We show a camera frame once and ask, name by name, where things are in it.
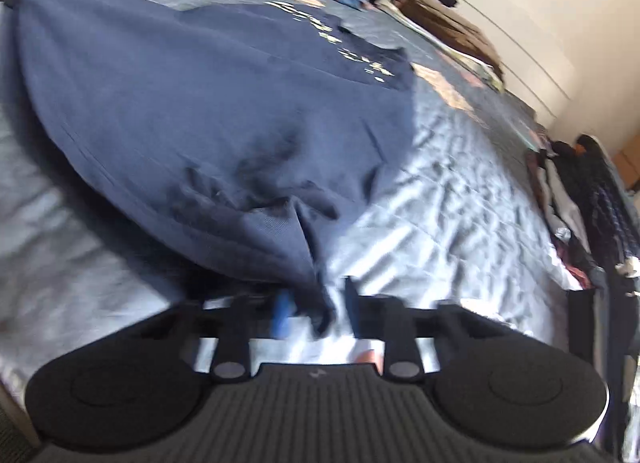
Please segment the dark folded clothes stack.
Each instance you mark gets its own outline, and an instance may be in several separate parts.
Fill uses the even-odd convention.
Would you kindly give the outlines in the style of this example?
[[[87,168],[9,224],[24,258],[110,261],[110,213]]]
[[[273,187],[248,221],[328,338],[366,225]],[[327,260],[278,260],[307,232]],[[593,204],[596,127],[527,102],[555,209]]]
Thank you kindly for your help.
[[[596,137],[545,142],[524,154],[530,186],[572,289],[606,286],[639,295],[639,214]]]

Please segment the brown beige folded clothes stack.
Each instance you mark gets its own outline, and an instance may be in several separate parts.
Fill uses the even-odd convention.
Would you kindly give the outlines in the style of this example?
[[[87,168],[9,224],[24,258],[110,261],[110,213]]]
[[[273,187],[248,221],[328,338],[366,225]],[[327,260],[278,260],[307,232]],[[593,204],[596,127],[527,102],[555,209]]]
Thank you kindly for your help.
[[[413,30],[497,92],[504,90],[502,61],[485,33],[437,0],[375,0],[375,6]]]

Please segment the grey quilted bedspread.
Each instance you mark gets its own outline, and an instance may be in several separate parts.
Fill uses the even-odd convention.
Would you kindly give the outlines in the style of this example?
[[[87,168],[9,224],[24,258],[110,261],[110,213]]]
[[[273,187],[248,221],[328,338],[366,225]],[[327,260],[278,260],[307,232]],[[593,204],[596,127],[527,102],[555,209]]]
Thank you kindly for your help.
[[[337,244],[328,288],[416,308],[456,301],[542,342],[567,345],[576,287],[556,255],[525,164],[527,113],[384,12],[330,0],[149,0],[318,6],[349,30],[401,47],[418,70],[416,140],[396,183]],[[11,9],[1,12],[1,379],[14,395],[50,360],[164,310],[210,281],[134,228],[67,167],[18,79]]]

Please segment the navy blue t-shirt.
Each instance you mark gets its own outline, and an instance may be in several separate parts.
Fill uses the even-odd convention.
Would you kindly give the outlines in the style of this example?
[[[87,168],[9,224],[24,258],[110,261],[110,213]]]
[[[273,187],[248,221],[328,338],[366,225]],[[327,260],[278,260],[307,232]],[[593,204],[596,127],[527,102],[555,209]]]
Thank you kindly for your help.
[[[326,333],[326,259],[412,146],[407,53],[285,2],[16,0],[13,17],[32,108],[75,172],[192,263],[285,287]]]

